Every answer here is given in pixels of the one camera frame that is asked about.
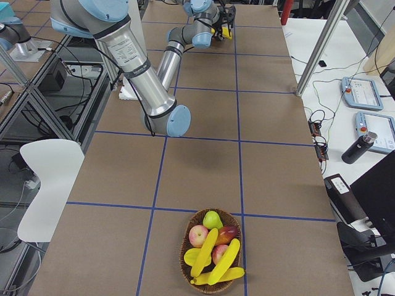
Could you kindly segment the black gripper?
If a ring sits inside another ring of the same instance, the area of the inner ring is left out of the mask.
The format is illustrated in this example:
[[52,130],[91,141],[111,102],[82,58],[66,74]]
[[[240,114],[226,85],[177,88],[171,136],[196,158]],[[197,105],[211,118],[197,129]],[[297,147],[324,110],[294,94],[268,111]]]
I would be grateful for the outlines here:
[[231,31],[234,27],[235,16],[236,16],[236,7],[234,5],[224,6],[220,5],[218,7],[219,17],[215,23],[215,30],[217,32],[223,33],[225,29],[228,32]]

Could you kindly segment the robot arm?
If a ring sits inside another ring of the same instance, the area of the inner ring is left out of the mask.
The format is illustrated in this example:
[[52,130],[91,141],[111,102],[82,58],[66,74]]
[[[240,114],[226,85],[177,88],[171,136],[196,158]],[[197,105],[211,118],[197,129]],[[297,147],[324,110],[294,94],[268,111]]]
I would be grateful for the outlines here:
[[192,23],[168,32],[168,44],[157,69],[165,89],[170,87],[187,46],[207,49],[212,39],[232,39],[236,17],[236,7],[227,6],[224,1],[170,1],[169,4],[181,5]]
[[154,71],[133,34],[128,1],[51,1],[53,29],[70,36],[104,43],[115,64],[134,87],[146,128],[156,134],[183,136],[191,113],[178,105]]

